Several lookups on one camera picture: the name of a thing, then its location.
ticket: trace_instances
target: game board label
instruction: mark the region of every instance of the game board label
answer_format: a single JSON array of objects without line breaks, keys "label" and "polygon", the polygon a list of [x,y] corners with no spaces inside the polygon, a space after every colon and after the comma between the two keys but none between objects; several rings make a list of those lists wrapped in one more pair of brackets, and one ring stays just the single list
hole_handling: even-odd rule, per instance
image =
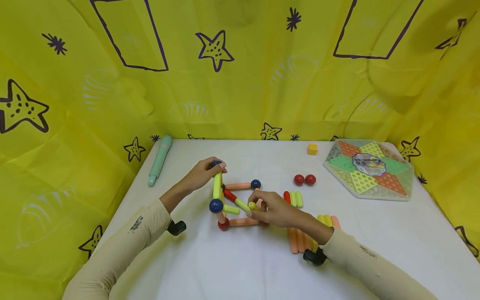
[{"label": "game board label", "polygon": [[381,176],[386,173],[385,163],[380,158],[368,153],[358,153],[352,157],[353,165],[358,171],[368,176]]}]

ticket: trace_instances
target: yellow magnetic stick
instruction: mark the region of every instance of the yellow magnetic stick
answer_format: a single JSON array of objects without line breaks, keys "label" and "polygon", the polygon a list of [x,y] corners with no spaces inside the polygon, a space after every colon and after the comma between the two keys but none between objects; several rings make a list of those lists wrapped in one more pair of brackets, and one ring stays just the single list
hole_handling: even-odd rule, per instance
[{"label": "yellow magnetic stick", "polygon": [[222,193],[222,173],[217,173],[213,176],[213,199],[221,199]]},{"label": "yellow magnetic stick", "polygon": [[301,193],[299,191],[295,192],[295,198],[297,200],[297,207],[302,208],[303,207],[303,197],[301,196]]},{"label": "yellow magnetic stick", "polygon": [[253,212],[254,211],[260,211],[260,208],[254,202],[248,203],[248,208]]},{"label": "yellow magnetic stick", "polygon": [[250,209],[248,208],[248,205],[245,204],[245,202],[243,202],[242,200],[240,200],[239,198],[235,199],[235,204],[240,207],[241,209],[243,209],[245,212],[250,212]]},{"label": "yellow magnetic stick", "polygon": [[332,218],[329,216],[329,215],[325,215],[324,216],[324,224],[331,227],[333,226],[333,223],[332,223]]},{"label": "yellow magnetic stick", "polygon": [[324,216],[323,215],[318,215],[318,218],[317,218],[320,222],[324,223],[325,224],[325,219],[324,219]]},{"label": "yellow magnetic stick", "polygon": [[294,207],[297,207],[297,197],[296,197],[294,191],[291,191],[291,192],[290,192],[290,203],[291,203]]},{"label": "yellow magnetic stick", "polygon": [[316,240],[310,238],[310,240],[312,241],[312,251],[313,252],[317,252],[317,249],[318,249],[318,243]]},{"label": "yellow magnetic stick", "polygon": [[223,191],[220,193],[220,197],[221,197],[221,200],[222,200],[222,203],[223,203],[223,216],[226,216],[226,214],[225,214],[225,198],[223,196]]},{"label": "yellow magnetic stick", "polygon": [[232,215],[239,215],[240,209],[238,207],[234,207],[231,205],[223,205],[223,213],[232,214]]}]

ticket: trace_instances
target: stack of magnetic sticks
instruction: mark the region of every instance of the stack of magnetic sticks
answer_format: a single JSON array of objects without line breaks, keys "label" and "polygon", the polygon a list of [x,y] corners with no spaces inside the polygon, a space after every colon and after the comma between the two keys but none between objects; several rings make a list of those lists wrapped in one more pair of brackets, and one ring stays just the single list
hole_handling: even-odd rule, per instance
[{"label": "stack of magnetic sticks", "polygon": [[[295,207],[303,207],[303,198],[299,191],[283,192],[283,198]],[[318,215],[317,219],[327,226],[336,226],[340,228],[340,223],[336,216]],[[306,233],[296,228],[288,228],[288,241],[292,254],[304,253],[306,249],[315,252],[318,249],[318,243],[309,237]]]}]

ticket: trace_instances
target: rectangle drawing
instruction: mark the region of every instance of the rectangle drawing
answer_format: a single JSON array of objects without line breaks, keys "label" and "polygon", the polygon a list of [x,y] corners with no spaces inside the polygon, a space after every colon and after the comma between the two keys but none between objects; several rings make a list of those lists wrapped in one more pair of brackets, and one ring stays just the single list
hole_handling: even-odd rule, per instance
[{"label": "rectangle drawing", "polygon": [[423,0],[353,0],[333,56],[387,60]]},{"label": "rectangle drawing", "polygon": [[168,71],[148,0],[90,0],[90,3],[124,66]]}]

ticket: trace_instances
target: person's right hand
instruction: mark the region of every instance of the person's right hand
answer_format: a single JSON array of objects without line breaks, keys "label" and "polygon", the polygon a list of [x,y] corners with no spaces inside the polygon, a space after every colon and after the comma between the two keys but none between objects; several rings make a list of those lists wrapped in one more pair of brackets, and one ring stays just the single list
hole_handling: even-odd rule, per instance
[{"label": "person's right hand", "polygon": [[296,227],[298,221],[305,217],[304,212],[289,204],[276,192],[255,190],[248,198],[248,203],[257,203],[258,199],[262,199],[262,211],[247,213],[252,219],[279,227]]}]

